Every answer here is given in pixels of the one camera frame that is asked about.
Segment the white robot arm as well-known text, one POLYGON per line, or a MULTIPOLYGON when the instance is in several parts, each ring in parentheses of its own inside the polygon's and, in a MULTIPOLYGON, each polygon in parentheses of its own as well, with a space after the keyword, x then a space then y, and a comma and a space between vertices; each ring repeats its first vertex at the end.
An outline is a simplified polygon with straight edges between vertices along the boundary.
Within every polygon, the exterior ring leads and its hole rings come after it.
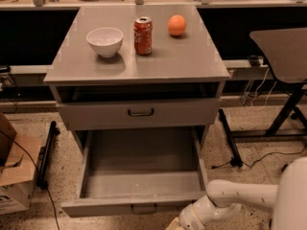
POLYGON ((277 185, 210 181, 166 230, 205 230, 208 222, 233 218, 243 204, 272 210, 271 230, 307 230, 307 158, 288 165, 277 185))

